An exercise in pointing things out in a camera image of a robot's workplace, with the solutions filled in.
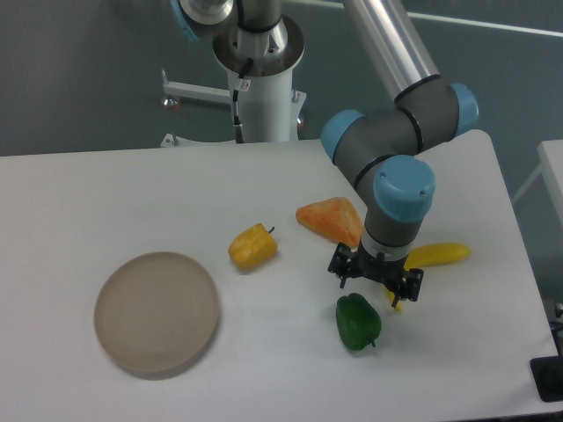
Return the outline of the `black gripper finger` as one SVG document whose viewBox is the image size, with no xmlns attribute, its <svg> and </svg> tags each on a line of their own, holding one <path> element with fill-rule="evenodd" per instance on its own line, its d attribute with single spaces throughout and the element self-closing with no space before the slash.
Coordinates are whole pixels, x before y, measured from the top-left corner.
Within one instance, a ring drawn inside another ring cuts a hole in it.
<svg viewBox="0 0 563 422">
<path fill-rule="evenodd" d="M 335 274 L 340 280 L 340 288 L 346 286 L 348 279 L 360 277 L 357 254 L 348 245 L 338 243 L 331 261 L 328 272 Z"/>
<path fill-rule="evenodd" d="M 393 294 L 391 306 L 397 307 L 400 301 L 416 302 L 419 297 L 424 271 L 420 268 L 400 269 L 385 280 L 386 288 Z"/>
</svg>

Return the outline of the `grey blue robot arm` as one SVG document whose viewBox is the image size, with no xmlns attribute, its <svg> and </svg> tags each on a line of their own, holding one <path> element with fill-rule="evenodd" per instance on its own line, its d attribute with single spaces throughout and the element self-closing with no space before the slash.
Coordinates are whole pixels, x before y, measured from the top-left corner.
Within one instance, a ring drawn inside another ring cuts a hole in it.
<svg viewBox="0 0 563 422">
<path fill-rule="evenodd" d="M 435 192 L 434 173 L 418 155 L 471 130 L 479 108 L 466 86 L 442 79 L 400 2 L 344 7 L 394 107 L 373 118 L 345 110 L 322 130 L 326 154 L 367 208 L 359 243 L 339 244 L 329 269 L 341 281 L 379 282 L 395 302 L 416 301 L 423 272 L 406 260 Z M 172 10 L 187 38 L 212 36 L 228 76 L 225 93 L 193 86 L 186 95 L 228 104 L 236 143 L 295 139 L 301 96 L 292 72 L 304 41 L 281 3 L 174 1 Z"/>
</svg>

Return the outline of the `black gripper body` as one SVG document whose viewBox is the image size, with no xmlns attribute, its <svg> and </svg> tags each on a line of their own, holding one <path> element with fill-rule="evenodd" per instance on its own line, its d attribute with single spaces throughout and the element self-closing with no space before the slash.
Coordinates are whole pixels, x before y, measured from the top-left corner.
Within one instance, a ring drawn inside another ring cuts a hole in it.
<svg viewBox="0 0 563 422">
<path fill-rule="evenodd" d="M 362 276 L 369 280 L 384 284 L 385 282 L 399 282 L 403 279 L 407 255 L 398 259 L 386 259 L 382 252 L 369 252 L 360 244 L 356 251 L 356 258 Z"/>
</svg>

